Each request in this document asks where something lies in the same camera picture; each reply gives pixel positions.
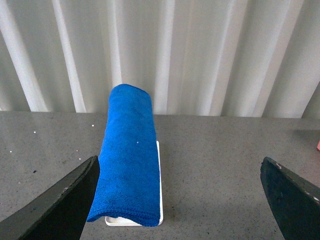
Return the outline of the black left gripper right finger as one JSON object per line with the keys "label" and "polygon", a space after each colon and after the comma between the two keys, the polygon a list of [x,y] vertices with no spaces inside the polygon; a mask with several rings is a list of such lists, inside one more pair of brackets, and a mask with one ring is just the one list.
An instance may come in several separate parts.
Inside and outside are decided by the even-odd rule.
{"label": "black left gripper right finger", "polygon": [[318,240],[320,188],[270,157],[263,159],[260,180],[284,239]]}

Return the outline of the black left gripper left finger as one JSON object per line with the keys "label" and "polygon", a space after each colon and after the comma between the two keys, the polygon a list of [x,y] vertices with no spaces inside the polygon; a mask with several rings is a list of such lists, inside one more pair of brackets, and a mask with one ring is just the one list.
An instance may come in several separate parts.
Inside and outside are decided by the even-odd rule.
{"label": "black left gripper left finger", "polygon": [[2,240],[78,240],[95,196],[100,166],[92,156],[0,223]]}

